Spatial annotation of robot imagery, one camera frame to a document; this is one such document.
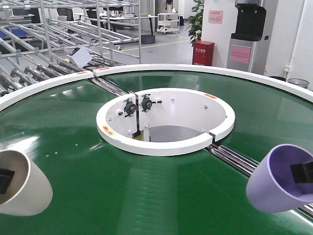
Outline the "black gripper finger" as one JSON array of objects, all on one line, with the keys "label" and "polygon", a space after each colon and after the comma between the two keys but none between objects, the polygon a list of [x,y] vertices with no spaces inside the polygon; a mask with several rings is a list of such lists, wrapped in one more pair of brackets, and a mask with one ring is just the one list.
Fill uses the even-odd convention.
[{"label": "black gripper finger", "polygon": [[9,169],[0,169],[0,194],[5,194],[12,181],[15,171]]},{"label": "black gripper finger", "polygon": [[291,165],[291,172],[294,182],[297,184],[313,182],[313,163],[306,162]]}]

